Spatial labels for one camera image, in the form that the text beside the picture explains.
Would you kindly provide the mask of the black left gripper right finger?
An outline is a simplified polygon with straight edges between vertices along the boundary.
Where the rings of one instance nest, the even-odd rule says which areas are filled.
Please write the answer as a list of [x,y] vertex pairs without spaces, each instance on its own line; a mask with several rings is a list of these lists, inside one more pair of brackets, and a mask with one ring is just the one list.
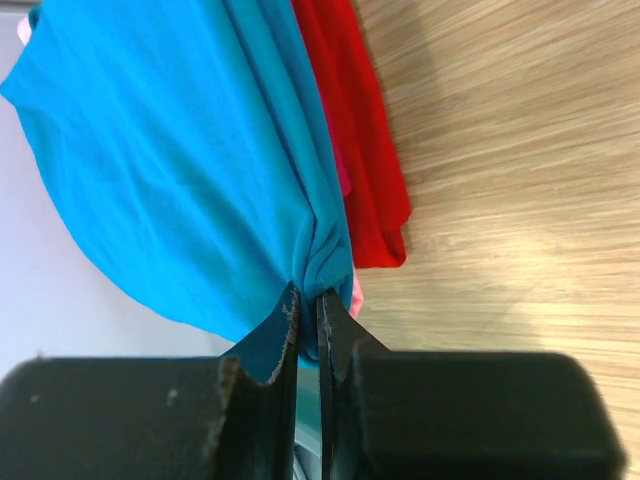
[[326,479],[620,479],[594,381],[552,352],[393,351],[316,302]]

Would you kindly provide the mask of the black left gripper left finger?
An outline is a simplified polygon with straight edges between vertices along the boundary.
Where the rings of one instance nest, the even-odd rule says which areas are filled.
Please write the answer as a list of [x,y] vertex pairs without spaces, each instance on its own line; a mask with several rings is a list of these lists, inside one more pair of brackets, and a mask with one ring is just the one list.
[[288,479],[300,295],[218,357],[36,358],[1,383],[5,479]]

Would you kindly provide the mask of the blue t shirt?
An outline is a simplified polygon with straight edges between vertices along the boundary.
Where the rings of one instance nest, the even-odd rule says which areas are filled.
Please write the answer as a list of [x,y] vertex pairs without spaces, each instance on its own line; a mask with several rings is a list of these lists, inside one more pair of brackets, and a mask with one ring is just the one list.
[[45,1],[2,82],[86,257],[168,319],[239,341],[294,284],[352,295],[311,63],[287,1]]

